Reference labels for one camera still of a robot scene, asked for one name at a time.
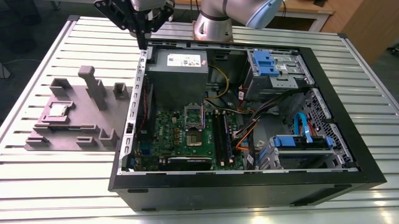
power supply label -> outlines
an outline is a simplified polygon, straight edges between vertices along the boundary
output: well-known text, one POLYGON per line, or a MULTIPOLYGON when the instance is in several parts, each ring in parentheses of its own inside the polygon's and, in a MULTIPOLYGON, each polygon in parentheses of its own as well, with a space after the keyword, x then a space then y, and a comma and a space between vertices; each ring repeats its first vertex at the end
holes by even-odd
POLYGON ((200 55, 168 55, 168 66, 200 67, 200 55))

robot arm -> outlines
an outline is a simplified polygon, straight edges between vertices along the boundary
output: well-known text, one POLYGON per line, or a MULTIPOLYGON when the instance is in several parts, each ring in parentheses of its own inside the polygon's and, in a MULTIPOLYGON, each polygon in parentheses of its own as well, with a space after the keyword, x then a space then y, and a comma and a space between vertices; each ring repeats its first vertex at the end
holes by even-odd
MULTIPOLYGON (((232 37, 231 18, 252 29, 271 22, 283 0, 203 0, 195 23, 199 40, 227 42, 232 37)), ((136 37, 139 48, 147 49, 147 38, 174 14, 175 0, 96 0, 96 9, 116 26, 136 37)))
POLYGON ((271 22, 283 0, 203 0, 195 23, 199 40, 227 42, 232 37, 231 19, 252 29, 271 22))
POLYGON ((96 0, 95 7, 122 29, 136 37, 140 49, 147 49, 147 38, 174 14, 175 0, 96 0))

green circuit board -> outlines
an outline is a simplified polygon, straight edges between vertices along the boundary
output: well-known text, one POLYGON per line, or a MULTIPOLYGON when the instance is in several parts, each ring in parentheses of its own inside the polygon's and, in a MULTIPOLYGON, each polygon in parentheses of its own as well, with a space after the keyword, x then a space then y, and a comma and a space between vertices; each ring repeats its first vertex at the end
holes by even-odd
MULTIPOLYGON (((188 120, 198 122, 199 114, 188 113, 188 120)), ((228 128, 238 130, 236 117, 227 115, 228 128)), ((215 160, 215 142, 212 129, 212 112, 204 114, 206 125, 202 131, 184 129, 184 111, 159 110, 156 112, 155 135, 151 145, 151 155, 142 156, 142 167, 146 171, 158 171, 160 157, 207 157, 212 159, 212 170, 240 170, 242 155, 235 156, 234 164, 222 166, 215 160)))

aluminum table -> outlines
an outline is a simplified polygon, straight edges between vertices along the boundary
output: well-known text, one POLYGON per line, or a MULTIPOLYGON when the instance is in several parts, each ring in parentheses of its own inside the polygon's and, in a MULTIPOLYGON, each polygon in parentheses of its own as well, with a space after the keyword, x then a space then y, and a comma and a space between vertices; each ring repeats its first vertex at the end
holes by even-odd
MULTIPOLYGON (((154 35, 192 39, 192 26, 166 23, 154 35)), ((134 85, 136 41, 106 18, 71 16, 0 128, 0 221, 99 223, 395 223, 399 220, 399 106, 351 42, 336 34, 234 27, 235 42, 311 47, 387 183, 312 207, 134 212, 108 192, 112 152, 33 152, 23 147, 53 78, 96 68, 104 85, 134 85)))

ram slot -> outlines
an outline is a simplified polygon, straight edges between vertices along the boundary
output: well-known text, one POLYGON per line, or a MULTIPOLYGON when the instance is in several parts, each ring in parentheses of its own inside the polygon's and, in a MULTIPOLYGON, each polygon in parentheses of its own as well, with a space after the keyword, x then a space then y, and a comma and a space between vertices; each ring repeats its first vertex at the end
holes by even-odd
POLYGON ((227 154, 224 150, 226 142, 222 114, 215 112, 212 119, 216 163, 220 164, 220 166, 224 166, 227 154))
POLYGON ((226 113, 223 114, 223 129, 226 134, 226 141, 224 141, 226 152, 227 152, 226 163, 232 163, 231 138, 230 138, 228 121, 227 121, 226 113))
POLYGON ((219 125, 219 140, 220 140, 220 151, 222 151, 222 160, 223 164, 228 164, 228 149, 227 149, 227 136, 226 136, 226 128, 224 128, 224 114, 218 114, 218 125, 219 125))
POLYGON ((216 163, 220 164, 222 160, 222 149, 220 149, 220 132, 219 132, 219 122, 218 122, 218 114, 212 115, 212 131, 214 131, 214 142, 215 142, 215 158, 216 163))

